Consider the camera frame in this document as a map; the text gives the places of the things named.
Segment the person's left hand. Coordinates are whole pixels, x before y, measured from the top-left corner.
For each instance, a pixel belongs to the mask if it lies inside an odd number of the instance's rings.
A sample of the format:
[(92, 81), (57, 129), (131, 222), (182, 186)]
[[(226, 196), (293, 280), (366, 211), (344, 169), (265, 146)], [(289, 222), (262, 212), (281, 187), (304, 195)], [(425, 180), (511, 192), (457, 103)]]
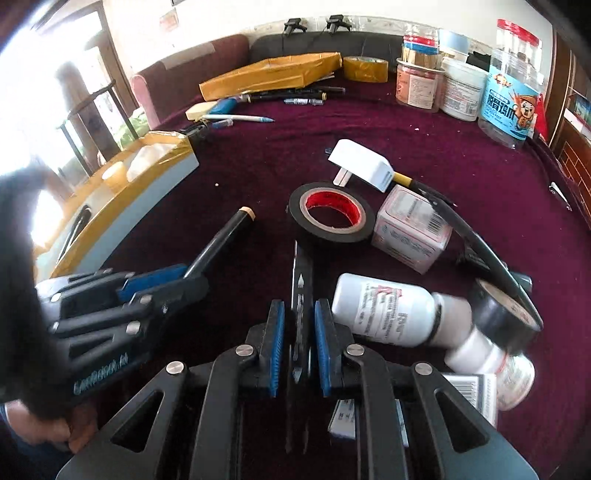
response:
[(4, 405), (8, 425), (29, 445), (66, 443), (76, 454), (98, 431), (97, 411), (92, 403), (76, 406), (67, 418), (44, 420), (34, 415), (20, 400)]

